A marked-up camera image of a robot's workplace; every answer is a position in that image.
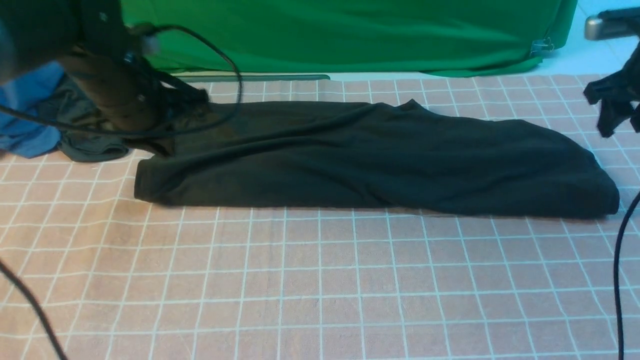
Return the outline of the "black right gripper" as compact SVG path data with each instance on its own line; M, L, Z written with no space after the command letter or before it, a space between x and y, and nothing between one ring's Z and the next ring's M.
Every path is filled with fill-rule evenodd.
M635 133L640 132L640 46L621 70L588 83L583 95L590 105L599 104L596 127L603 138L612 137L627 120Z

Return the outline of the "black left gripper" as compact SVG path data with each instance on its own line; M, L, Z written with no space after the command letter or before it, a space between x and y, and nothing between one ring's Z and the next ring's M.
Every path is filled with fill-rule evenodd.
M117 131L146 136L173 130L174 122L209 102L203 89L131 52L114 60L77 49L57 61Z

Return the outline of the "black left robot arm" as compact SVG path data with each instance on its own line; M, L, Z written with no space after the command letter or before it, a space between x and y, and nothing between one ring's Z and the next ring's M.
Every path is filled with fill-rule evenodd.
M163 138L210 109L204 91L151 66L159 28L126 25L119 0L3 0L0 18L2 84L56 61L117 135Z

